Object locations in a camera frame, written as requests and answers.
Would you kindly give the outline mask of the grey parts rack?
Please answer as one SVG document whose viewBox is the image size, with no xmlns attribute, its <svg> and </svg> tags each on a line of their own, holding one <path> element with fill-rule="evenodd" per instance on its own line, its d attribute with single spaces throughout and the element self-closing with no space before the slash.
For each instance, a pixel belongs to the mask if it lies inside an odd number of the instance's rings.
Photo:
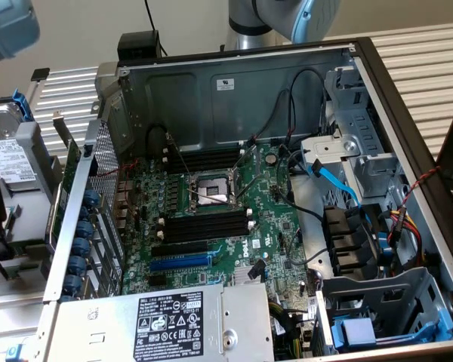
<svg viewBox="0 0 453 362">
<path fill-rule="evenodd" d="M 44 289 L 51 267 L 50 215 L 60 178 L 60 163 L 49 155 L 36 122 L 21 123 L 14 139 L 26 153 L 36 181 L 9 186 L 0 178 L 7 214 L 3 227 L 14 250 L 14 258 L 2 261 L 2 266 L 20 266 L 18 278 L 7 281 L 0 274 L 0 296 Z"/>
</svg>

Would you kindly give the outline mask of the hard disk with white label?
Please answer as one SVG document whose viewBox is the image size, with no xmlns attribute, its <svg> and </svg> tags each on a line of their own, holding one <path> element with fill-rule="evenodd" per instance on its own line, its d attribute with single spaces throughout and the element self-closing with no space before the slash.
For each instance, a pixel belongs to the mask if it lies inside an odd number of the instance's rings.
<svg viewBox="0 0 453 362">
<path fill-rule="evenodd" d="M 7 185 L 35 182 L 35 173 L 15 139 L 0 140 L 0 178 Z"/>
</svg>

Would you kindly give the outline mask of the green graphics card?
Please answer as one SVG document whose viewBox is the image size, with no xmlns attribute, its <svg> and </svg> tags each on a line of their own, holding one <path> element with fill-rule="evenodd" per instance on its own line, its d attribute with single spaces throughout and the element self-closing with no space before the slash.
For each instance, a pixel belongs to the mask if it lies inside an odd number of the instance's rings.
<svg viewBox="0 0 453 362">
<path fill-rule="evenodd" d="M 48 243 L 52 252 L 54 252 L 57 247 L 77 165 L 81 157 L 81 151 L 70 133 L 69 128 L 66 126 L 63 115 L 59 112 L 55 112 L 53 116 L 53 124 L 58 135 L 66 146 L 66 160 L 63 166 L 62 179 L 57 189 L 57 195 L 54 202 L 54 209 L 51 214 L 51 222 L 48 232 Z"/>
</svg>

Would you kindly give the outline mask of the silver hard disk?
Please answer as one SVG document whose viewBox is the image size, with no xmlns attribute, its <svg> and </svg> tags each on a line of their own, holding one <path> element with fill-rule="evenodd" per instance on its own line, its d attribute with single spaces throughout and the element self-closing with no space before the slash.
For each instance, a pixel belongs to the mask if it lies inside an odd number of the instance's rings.
<svg viewBox="0 0 453 362">
<path fill-rule="evenodd" d="M 15 137 L 18 127 L 25 121 L 20 107 L 15 103 L 0 103 L 0 140 Z"/>
</svg>

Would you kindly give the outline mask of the silver power supply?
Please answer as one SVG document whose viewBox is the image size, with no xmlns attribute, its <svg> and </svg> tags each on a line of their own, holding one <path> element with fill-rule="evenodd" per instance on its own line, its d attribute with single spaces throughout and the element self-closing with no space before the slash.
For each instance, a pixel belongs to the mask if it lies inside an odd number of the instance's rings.
<svg viewBox="0 0 453 362">
<path fill-rule="evenodd" d="M 261 284 L 220 284 L 59 307 L 47 362 L 273 362 Z"/>
</svg>

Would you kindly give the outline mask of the long black expansion slot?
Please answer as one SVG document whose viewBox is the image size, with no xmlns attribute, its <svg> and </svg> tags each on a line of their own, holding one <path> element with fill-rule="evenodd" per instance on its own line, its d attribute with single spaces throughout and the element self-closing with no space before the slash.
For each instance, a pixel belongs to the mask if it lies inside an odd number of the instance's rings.
<svg viewBox="0 0 453 362">
<path fill-rule="evenodd" d="M 207 253 L 207 241 L 194 241 L 180 244 L 162 244 L 151 248 L 151 257 L 182 256 L 194 253 Z"/>
</svg>

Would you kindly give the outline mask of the blue expansion slot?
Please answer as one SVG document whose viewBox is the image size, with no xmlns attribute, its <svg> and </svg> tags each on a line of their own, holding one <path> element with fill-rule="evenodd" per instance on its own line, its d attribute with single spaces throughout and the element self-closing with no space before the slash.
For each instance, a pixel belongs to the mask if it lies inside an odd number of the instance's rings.
<svg viewBox="0 0 453 362">
<path fill-rule="evenodd" d="M 211 265 L 211 255 L 207 253 L 179 256 L 169 259 L 152 260 L 149 263 L 151 272 L 161 272 L 179 268 L 194 268 Z"/>
</svg>

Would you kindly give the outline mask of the thin metal locking lever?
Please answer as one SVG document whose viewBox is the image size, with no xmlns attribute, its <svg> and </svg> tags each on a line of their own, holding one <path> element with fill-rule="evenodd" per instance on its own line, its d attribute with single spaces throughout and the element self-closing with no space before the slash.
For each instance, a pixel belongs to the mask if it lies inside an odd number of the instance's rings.
<svg viewBox="0 0 453 362">
<path fill-rule="evenodd" d="M 261 174 L 255 175 L 253 179 L 239 191 L 237 198 L 242 197 L 260 178 L 262 177 Z"/>
<path fill-rule="evenodd" d="M 183 156 L 182 156 L 182 154 L 181 154 L 181 152 L 180 152 L 180 149 L 178 148 L 178 146 L 177 146 L 177 144 L 176 144 L 176 141 L 174 140 L 173 136 L 172 136 L 169 132 L 167 132 L 167 133 L 165 134 L 165 136 L 166 136 L 167 142 L 168 142 L 169 144 L 171 144 L 171 145 L 174 147 L 174 149 L 175 149 L 175 151 L 176 151 L 178 157 L 180 158 L 180 160 L 181 160 L 181 162 L 182 162 L 182 164 L 183 164 L 183 166 L 184 166 L 184 168 L 185 168 L 186 173 L 188 174 L 189 177 L 191 177 L 190 170 L 189 170 L 189 168 L 188 168 L 186 162 L 184 161 Z"/>
</svg>

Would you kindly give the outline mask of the CPU socket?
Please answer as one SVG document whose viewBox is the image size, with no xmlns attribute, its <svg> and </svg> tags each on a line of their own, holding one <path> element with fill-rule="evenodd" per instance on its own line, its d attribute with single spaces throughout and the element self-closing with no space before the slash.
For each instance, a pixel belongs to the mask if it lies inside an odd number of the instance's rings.
<svg viewBox="0 0 453 362">
<path fill-rule="evenodd" d="M 188 211 L 196 213 L 212 207 L 240 208 L 239 178 L 237 167 L 193 174 L 186 188 Z"/>
</svg>

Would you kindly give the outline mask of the black power adapter box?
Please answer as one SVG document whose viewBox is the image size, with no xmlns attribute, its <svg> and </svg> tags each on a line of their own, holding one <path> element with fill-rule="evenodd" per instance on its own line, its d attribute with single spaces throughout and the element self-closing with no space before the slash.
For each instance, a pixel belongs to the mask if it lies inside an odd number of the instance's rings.
<svg viewBox="0 0 453 362">
<path fill-rule="evenodd" d="M 123 33 L 117 45 L 117 54 L 120 61 L 161 58 L 159 31 Z"/>
</svg>

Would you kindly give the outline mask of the small silver heatsink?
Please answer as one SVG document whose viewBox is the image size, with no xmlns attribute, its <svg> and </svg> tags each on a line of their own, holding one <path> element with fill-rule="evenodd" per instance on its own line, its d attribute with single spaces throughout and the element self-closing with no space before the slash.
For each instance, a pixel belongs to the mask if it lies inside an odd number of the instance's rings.
<svg viewBox="0 0 453 362">
<path fill-rule="evenodd" d="M 263 283 L 264 280 L 262 279 L 261 276 L 257 276 L 255 279 L 250 279 L 250 277 L 248 276 L 248 273 L 250 272 L 250 270 L 252 268 L 253 268 L 252 265 L 235 267 L 234 273 L 233 273 L 234 284 L 236 286 L 238 286 L 238 285 L 244 285 L 244 284 Z"/>
</svg>

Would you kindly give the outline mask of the green Dell motherboard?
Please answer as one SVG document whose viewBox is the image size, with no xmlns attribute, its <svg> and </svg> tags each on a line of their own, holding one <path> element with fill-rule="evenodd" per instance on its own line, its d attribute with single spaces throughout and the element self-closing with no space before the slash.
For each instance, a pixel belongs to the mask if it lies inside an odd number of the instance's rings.
<svg viewBox="0 0 453 362">
<path fill-rule="evenodd" d="M 269 153 L 278 158 L 273 167 L 265 162 Z M 196 213 L 189 212 L 186 188 L 190 177 L 187 173 L 169 173 L 163 164 L 167 161 L 166 157 L 138 161 L 124 175 L 118 187 L 118 227 L 126 247 L 123 294 L 217 284 L 233 287 L 235 267 L 247 265 L 253 266 L 248 273 L 250 279 L 261 276 L 272 299 L 291 302 L 313 294 L 316 278 L 302 263 L 302 232 L 289 184 L 291 163 L 278 156 L 276 147 L 258 145 L 254 154 L 239 168 L 240 190 L 255 175 L 261 174 L 262 177 L 240 197 L 242 206 L 235 210 L 212 207 Z M 207 241 L 210 266 L 149 270 L 152 260 L 179 257 L 150 255 L 152 247 L 166 244 L 156 237 L 156 227 L 163 218 L 237 210 L 247 210 L 253 216 L 255 226 L 246 236 Z M 166 275 L 168 283 L 161 287 L 150 287 L 147 278 L 161 274 Z"/>
</svg>

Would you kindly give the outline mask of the open PC case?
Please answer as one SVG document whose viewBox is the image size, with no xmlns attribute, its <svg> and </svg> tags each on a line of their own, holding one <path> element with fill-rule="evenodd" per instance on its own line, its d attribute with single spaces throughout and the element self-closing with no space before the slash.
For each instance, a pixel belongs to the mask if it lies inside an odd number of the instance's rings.
<svg viewBox="0 0 453 362">
<path fill-rule="evenodd" d="M 374 109 L 373 125 L 399 170 L 388 193 L 360 198 L 301 143 L 332 132 L 326 117 L 326 73 L 359 70 Z M 359 208 L 378 251 L 378 278 L 413 268 L 434 277 L 453 320 L 453 197 L 439 166 L 367 39 L 235 51 L 193 57 L 119 61 L 95 77 L 97 111 L 81 151 L 45 290 L 34 362 L 47 362 L 60 305 L 122 293 L 126 247 L 118 227 L 118 187 L 144 159 L 180 152 L 270 144 L 291 163 L 289 184 L 300 222 L 302 263 L 316 278 L 304 299 L 267 293 L 273 362 L 453 362 L 453 340 L 314 356 L 310 347 L 317 296 L 335 278 L 322 222 L 324 207 Z"/>
</svg>

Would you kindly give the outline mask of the silver metal drive bay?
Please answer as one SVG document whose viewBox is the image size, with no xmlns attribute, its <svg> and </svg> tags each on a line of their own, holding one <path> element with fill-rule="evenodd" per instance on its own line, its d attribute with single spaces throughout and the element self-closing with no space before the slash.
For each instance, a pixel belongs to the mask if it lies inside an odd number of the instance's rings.
<svg viewBox="0 0 453 362">
<path fill-rule="evenodd" d="M 326 117 L 332 132 L 301 143 L 304 162 L 310 166 L 320 161 L 360 198 L 385 196 L 399 162 L 382 145 L 375 130 L 374 109 L 359 70 L 337 67 L 326 73 L 324 85 L 329 96 Z"/>
</svg>

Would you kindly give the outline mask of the grey metal disk bay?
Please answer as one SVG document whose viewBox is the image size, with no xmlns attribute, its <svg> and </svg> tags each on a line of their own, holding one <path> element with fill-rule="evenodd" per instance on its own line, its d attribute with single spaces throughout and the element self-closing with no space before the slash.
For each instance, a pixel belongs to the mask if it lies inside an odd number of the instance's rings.
<svg viewBox="0 0 453 362">
<path fill-rule="evenodd" d="M 380 313 L 391 311 L 390 307 L 380 307 L 381 300 L 388 299 L 400 299 L 402 303 L 408 303 L 419 298 L 427 314 L 432 312 L 432 307 L 446 308 L 436 281 L 426 268 L 413 268 L 395 277 L 369 281 L 355 281 L 346 277 L 328 279 L 317 296 L 316 319 L 310 343 L 314 356 L 346 354 L 334 348 L 331 326 L 336 314 L 355 312 L 353 309 L 338 311 L 336 306 L 340 298 L 354 294 L 363 294 L 364 303 Z"/>
</svg>

